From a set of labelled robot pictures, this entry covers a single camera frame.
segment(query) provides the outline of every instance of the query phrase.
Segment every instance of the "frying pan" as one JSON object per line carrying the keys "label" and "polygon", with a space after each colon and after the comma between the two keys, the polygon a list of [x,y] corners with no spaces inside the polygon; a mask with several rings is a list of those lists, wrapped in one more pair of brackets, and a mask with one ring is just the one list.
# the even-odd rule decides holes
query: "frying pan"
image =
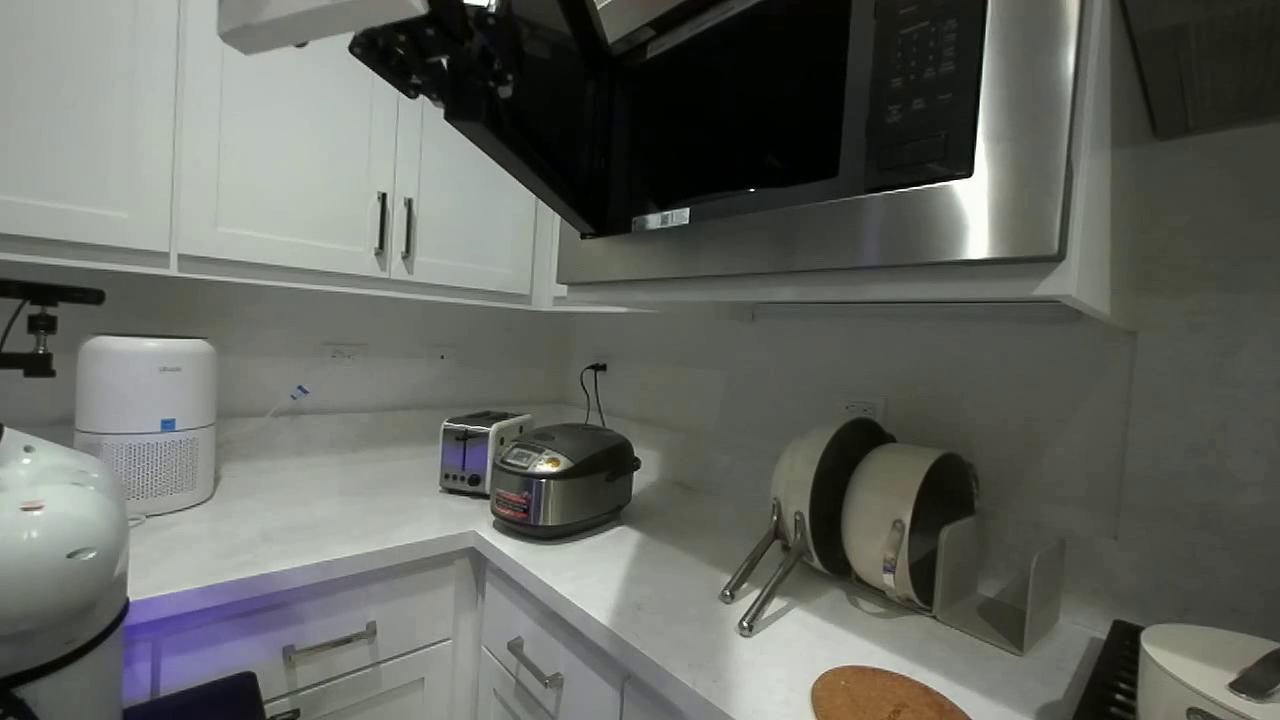
{"label": "frying pan", "polygon": [[846,494],[846,557],[853,575],[897,609],[934,609],[935,546],[976,512],[976,472],[943,448],[886,445]]}
{"label": "frying pan", "polygon": [[892,445],[892,435],[877,420],[833,420],[805,435],[796,435],[772,468],[772,516],[755,548],[722,587],[722,601],[734,604],[753,570],[770,557],[772,546],[786,548],[778,572],[762,583],[753,609],[736,626],[740,635],[755,631],[778,587],[805,560],[828,575],[853,575],[840,538],[840,512],[853,472],[867,454]]}

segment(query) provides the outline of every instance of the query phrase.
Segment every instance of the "white countertop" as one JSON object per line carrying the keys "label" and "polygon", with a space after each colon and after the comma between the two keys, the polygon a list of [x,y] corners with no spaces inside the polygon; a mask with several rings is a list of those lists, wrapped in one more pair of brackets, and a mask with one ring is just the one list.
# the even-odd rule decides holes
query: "white countertop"
{"label": "white countertop", "polygon": [[813,681],[840,664],[904,672],[976,720],[1058,715],[1087,648],[1087,635],[1058,631],[1008,655],[923,617],[867,617],[808,570],[740,642],[747,601],[730,609],[716,591],[764,507],[723,512],[711,494],[641,475],[624,524],[561,546],[511,539],[483,500],[435,490],[426,412],[254,420],[234,425],[223,448],[204,507],[134,529],[134,626],[475,548],[641,681],[736,720],[808,720]]}

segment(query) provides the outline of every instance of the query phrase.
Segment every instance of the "wooden cutting board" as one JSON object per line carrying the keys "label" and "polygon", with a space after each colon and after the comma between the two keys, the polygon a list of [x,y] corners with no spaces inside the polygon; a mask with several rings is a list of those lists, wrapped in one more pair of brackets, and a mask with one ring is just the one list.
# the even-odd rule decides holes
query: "wooden cutting board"
{"label": "wooden cutting board", "polygon": [[833,667],[813,686],[815,720],[970,720],[935,687],[886,667]]}

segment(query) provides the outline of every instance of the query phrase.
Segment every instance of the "pan handle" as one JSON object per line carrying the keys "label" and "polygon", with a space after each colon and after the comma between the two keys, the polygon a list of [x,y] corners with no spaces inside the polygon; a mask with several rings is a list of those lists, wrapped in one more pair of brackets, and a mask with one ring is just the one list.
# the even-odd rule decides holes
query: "pan handle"
{"label": "pan handle", "polygon": [[764,552],[780,539],[778,534],[778,516],[770,516],[764,538],[755,539],[755,548],[736,563],[736,572],[730,575],[730,583],[722,587],[722,604],[734,604],[736,591],[745,587],[745,580],[755,572],[755,563],[764,560]]}
{"label": "pan handle", "polygon": [[805,552],[788,552],[778,572],[764,580],[762,595],[753,601],[753,609],[745,612],[745,621],[736,621],[740,635],[755,631],[755,621],[764,617],[770,601],[778,595],[778,587],[794,575],[794,570],[805,560]]}

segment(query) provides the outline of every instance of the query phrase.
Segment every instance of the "rice cooker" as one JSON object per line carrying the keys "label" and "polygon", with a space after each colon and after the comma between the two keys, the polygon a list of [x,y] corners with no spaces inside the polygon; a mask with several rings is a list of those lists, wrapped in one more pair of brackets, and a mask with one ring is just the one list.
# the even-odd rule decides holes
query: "rice cooker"
{"label": "rice cooker", "polygon": [[511,439],[493,472],[493,524],[561,539],[613,524],[641,468],[629,435],[600,425],[543,425]]}
{"label": "rice cooker", "polygon": [[124,548],[107,466],[0,428],[0,715],[120,720]]}

